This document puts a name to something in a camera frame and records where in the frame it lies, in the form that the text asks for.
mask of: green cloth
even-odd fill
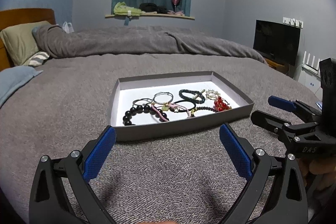
[[[125,2],[118,2],[113,9],[115,15],[122,16],[127,16],[128,11],[131,11],[131,16],[139,16],[142,13],[140,9],[126,6]]]

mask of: green pillowcase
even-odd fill
[[[33,54],[37,53],[36,41],[32,29],[36,26],[49,24],[47,21],[10,26],[0,32],[2,39],[14,65],[23,65]]]

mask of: black cloth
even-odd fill
[[[141,3],[139,6],[141,11],[146,13],[157,12],[158,14],[167,14],[168,10],[165,6],[157,6],[154,3]]]

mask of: white plastic bag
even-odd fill
[[[72,24],[71,23],[68,23],[68,22],[64,22],[63,23],[63,27],[62,29],[66,32],[66,33],[71,33],[71,32],[74,32],[74,29],[72,27]]]

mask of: tv stand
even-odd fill
[[[265,58],[267,64],[269,65],[269,67],[271,67],[272,69],[275,69],[283,74],[286,74],[289,70],[289,64],[279,64],[279,63],[276,63],[275,61],[273,60],[270,60],[270,59],[267,59]]]

